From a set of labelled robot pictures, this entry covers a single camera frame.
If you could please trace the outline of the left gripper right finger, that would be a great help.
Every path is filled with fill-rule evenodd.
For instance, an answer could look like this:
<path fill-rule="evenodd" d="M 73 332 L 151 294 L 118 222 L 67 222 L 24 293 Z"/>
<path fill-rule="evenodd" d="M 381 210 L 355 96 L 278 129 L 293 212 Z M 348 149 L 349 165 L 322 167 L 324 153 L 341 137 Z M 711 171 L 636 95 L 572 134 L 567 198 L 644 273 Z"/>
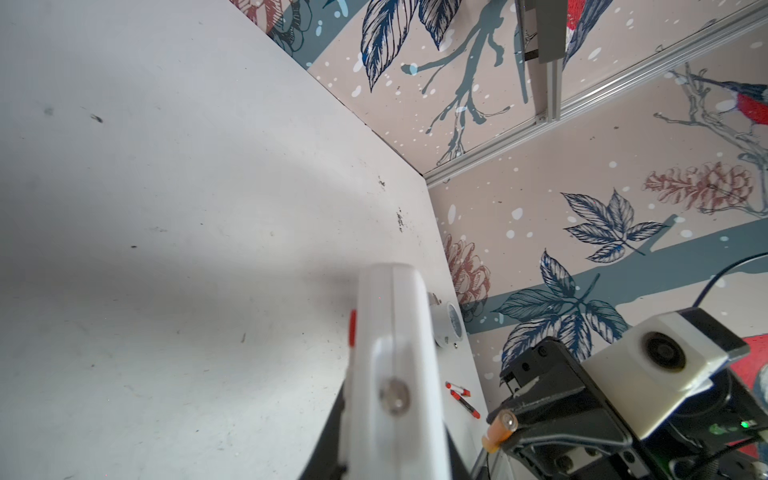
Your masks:
<path fill-rule="evenodd" d="M 455 442 L 451 437 L 448 426 L 444 425 L 444 427 L 445 427 L 448 452 L 449 452 L 449 460 L 450 460 L 450 471 L 451 471 L 450 479 L 451 480 L 472 480 L 470 471 L 467 469 L 466 465 L 464 464 L 459 454 L 459 451 L 455 445 Z"/>

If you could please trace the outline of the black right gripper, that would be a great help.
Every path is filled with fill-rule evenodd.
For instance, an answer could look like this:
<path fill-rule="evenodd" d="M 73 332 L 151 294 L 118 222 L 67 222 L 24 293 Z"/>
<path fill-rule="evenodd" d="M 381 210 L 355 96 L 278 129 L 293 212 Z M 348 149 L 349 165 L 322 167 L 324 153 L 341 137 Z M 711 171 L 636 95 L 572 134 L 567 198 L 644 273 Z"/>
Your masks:
<path fill-rule="evenodd" d="M 499 451 L 537 479 L 764 479 L 767 410 L 729 368 L 637 438 L 558 340 L 547 337 L 503 372 L 521 383 L 488 414 L 511 410 L 519 428 Z"/>

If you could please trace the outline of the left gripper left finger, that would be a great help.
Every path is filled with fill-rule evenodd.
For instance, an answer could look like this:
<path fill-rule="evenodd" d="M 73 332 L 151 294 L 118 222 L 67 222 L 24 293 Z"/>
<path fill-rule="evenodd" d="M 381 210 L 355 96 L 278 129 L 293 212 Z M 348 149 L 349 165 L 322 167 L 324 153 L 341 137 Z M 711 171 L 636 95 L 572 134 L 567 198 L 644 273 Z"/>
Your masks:
<path fill-rule="evenodd" d="M 300 480 L 340 480 L 346 472 L 346 467 L 339 461 L 345 386 L 343 383 L 339 389 L 318 442 L 299 476 Z"/>

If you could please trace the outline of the orange AAA battery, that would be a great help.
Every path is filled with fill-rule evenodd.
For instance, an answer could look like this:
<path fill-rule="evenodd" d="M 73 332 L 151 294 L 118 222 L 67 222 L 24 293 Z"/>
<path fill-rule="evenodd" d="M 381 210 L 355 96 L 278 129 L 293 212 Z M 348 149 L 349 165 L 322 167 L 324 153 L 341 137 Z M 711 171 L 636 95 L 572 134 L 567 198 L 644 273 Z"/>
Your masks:
<path fill-rule="evenodd" d="M 501 409 L 482 437 L 482 446 L 488 454 L 499 450 L 519 428 L 517 416 L 509 409 Z"/>

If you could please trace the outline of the white remote control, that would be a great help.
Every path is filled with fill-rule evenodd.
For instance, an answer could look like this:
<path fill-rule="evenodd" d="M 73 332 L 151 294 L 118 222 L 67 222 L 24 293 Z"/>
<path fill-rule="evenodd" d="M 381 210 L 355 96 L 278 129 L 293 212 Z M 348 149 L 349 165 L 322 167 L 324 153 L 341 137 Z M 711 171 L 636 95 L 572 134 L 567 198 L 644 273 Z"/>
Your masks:
<path fill-rule="evenodd" d="M 343 478 L 450 478 L 428 295 L 414 267 L 362 270 L 349 348 L 338 447 Z"/>

